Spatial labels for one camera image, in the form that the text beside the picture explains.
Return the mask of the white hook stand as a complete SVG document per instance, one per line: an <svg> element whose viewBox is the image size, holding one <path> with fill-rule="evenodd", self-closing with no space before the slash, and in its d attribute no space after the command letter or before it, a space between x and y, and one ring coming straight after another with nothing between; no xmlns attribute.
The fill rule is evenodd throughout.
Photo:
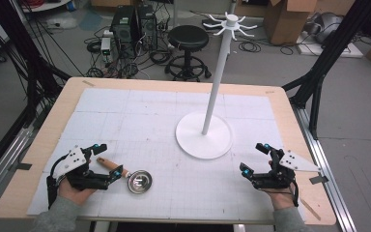
<svg viewBox="0 0 371 232"><path fill-rule="evenodd" d="M244 29L255 29L256 25L245 26L242 22L245 17L235 14L224 14L224 19L210 19L214 24L204 23L209 28L220 27L214 33L222 36L221 47L218 54L214 72L214 81L210 92L209 103L205 113L192 112L184 116L176 127L176 139L179 146L189 155L201 160L214 160L225 155L233 143L233 134L229 124L219 116L214 115L214 106L218 95L221 79L225 69L227 57L230 53L230 44L236 39L235 32L246 34Z"/></svg>

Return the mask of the aluminium rail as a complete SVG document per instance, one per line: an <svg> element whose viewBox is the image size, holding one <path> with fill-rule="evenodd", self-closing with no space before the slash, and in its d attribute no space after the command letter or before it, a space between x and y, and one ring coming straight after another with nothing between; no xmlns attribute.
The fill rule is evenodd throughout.
<svg viewBox="0 0 371 232"><path fill-rule="evenodd" d="M299 122L311 157L313 158L314 162L321 168L322 176L328 178L328 180L323 183L323 186L328 195L329 203L332 206L332 209L336 216L336 221L339 224L341 231L357 232L354 221L336 183L333 172L331 171L323 147L320 141L313 137L311 130L308 128L309 116L306 110L293 107L293 111Z"/></svg>
<svg viewBox="0 0 371 232"><path fill-rule="evenodd" d="M6 175L21 163L21 156L26 153L33 141L34 129L22 128L17 134L12 135L9 146L0 158L0 185Z"/></svg>

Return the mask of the white round table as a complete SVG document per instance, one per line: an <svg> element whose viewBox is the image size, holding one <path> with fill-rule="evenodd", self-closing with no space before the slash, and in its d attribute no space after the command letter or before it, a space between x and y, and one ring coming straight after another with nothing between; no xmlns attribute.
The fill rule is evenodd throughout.
<svg viewBox="0 0 371 232"><path fill-rule="evenodd" d="M20 7L25 13L37 13L66 6L70 1L59 0L58 2L50 2L49 0L30 0L29 2L24 2L21 0Z"/></svg>

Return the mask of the large cardboard box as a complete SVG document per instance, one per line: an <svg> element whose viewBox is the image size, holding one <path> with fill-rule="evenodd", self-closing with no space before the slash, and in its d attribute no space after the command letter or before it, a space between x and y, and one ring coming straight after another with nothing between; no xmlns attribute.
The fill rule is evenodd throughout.
<svg viewBox="0 0 371 232"><path fill-rule="evenodd" d="M294 44L317 0L269 0L263 25L271 44Z"/></svg>

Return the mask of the person's right hand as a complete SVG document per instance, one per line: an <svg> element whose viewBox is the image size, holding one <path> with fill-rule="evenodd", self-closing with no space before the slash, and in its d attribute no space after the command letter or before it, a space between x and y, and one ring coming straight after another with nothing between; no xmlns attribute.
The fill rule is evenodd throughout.
<svg viewBox="0 0 371 232"><path fill-rule="evenodd" d="M271 198L273 208L283 210L295 206L294 199L297 187L291 184L288 188L264 188L264 192Z"/></svg>

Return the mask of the small grey power box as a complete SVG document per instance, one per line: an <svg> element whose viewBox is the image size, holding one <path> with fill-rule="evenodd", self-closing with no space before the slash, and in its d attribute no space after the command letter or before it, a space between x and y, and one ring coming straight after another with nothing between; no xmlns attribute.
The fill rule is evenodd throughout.
<svg viewBox="0 0 371 232"><path fill-rule="evenodd" d="M110 38L101 39L100 52L102 55L103 62L105 64L110 64L112 62L111 39Z"/></svg>

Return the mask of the person's left hand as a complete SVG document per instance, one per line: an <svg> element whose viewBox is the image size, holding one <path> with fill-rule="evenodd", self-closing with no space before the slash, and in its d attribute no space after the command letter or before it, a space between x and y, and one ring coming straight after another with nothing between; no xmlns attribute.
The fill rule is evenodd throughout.
<svg viewBox="0 0 371 232"><path fill-rule="evenodd" d="M96 192L95 189L86 188L78 190L73 188L67 178L63 179L59 185L58 194L61 197L69 199L78 206L82 206L89 199L89 197Z"/></svg>

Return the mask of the black metal frame stand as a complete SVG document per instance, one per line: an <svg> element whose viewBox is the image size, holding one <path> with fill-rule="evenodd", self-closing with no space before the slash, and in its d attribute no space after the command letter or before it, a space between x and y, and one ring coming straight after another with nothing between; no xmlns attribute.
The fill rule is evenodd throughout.
<svg viewBox="0 0 371 232"><path fill-rule="evenodd" d="M353 41L370 17L371 0L355 0L325 48L336 47L340 54L344 46ZM340 58L339 54L325 51L305 75L282 86L286 92L298 87L297 92L289 98L290 104L298 109L305 109L306 103L311 99L308 128L315 139L318 139L317 128L323 83L330 69Z"/></svg>
<svg viewBox="0 0 371 232"><path fill-rule="evenodd" d="M1 36L0 45L9 55L18 76L27 81L27 104L0 141L1 159L17 133L35 119L38 103L43 98L60 95L62 87L55 76L62 80L69 80L71 76L42 57L10 0L0 0L0 25L16 48L18 56L14 55Z"/></svg>

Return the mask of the metal ladle with wooden handle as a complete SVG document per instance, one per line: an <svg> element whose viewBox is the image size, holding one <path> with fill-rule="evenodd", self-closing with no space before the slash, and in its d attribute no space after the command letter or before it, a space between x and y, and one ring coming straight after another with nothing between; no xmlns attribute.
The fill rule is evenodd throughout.
<svg viewBox="0 0 371 232"><path fill-rule="evenodd" d="M132 193L145 193L152 186L152 175L146 170L137 170L134 172L130 172L126 170L122 165L118 165L117 163L105 158L97 158L97 162L103 167L107 168L109 171L117 169L121 176L128 180L128 189Z"/></svg>

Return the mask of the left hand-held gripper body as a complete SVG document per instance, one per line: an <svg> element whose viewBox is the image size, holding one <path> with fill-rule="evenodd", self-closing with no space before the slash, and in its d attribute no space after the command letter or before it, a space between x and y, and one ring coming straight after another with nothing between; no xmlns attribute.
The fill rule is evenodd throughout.
<svg viewBox="0 0 371 232"><path fill-rule="evenodd" d="M67 177L75 189L108 189L108 175L94 173L89 168L90 157L85 157L79 146L55 161L51 168L51 177L59 180Z"/></svg>

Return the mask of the white flat board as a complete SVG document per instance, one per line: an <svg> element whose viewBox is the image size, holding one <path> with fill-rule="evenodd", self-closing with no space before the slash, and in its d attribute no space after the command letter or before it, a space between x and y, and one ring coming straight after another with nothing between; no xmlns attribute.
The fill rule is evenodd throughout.
<svg viewBox="0 0 371 232"><path fill-rule="evenodd" d="M299 54L309 56L320 56L325 51L338 55L338 49L322 48L322 45L316 41L313 36L306 33L300 33L296 41L296 47ZM344 46L342 52L339 54L341 58L362 58L362 52L353 44L348 43Z"/></svg>

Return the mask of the black computer tower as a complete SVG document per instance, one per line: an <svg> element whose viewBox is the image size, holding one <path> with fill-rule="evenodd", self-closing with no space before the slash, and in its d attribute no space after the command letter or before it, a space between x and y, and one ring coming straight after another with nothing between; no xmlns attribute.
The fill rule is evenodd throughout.
<svg viewBox="0 0 371 232"><path fill-rule="evenodd" d="M137 8L141 41L148 50L157 50L157 18L151 5Z"/></svg>
<svg viewBox="0 0 371 232"><path fill-rule="evenodd" d="M119 5L113 16L110 31L114 35L119 56L125 59L134 58L135 44L139 40L135 7L132 5Z"/></svg>

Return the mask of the white grid mat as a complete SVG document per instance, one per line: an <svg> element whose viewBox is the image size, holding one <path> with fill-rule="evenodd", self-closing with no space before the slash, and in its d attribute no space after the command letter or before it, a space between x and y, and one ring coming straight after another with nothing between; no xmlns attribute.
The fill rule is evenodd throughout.
<svg viewBox="0 0 371 232"><path fill-rule="evenodd" d="M75 146L107 146L103 156L124 168L147 170L151 188L142 194L120 179L90 197L80 214L89 218L170 222L270 223L269 197L240 171L268 171L269 156L257 143L283 147L271 96L221 94L214 113L231 127L231 149L217 159L198 159L180 148L175 129L188 113L204 111L208 94L89 88L67 122L49 165Z"/></svg>

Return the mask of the black round stool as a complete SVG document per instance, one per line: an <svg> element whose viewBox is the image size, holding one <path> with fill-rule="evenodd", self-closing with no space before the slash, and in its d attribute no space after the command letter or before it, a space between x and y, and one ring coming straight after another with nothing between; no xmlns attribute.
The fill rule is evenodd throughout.
<svg viewBox="0 0 371 232"><path fill-rule="evenodd" d="M209 36L204 29L194 25L177 26L168 33L168 42L184 52L182 56L172 58L164 68L164 72L170 73L174 80L195 79L200 82L201 75L206 78L212 76L204 62L192 55L209 42Z"/></svg>

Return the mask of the grey rounded appliance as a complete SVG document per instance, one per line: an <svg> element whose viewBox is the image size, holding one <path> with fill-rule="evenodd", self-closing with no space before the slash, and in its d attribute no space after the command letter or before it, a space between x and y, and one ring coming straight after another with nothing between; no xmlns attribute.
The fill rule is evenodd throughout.
<svg viewBox="0 0 371 232"><path fill-rule="evenodd" d="M315 13L305 24L304 30L312 35L319 44L323 44L334 33L343 20L334 13Z"/></svg>

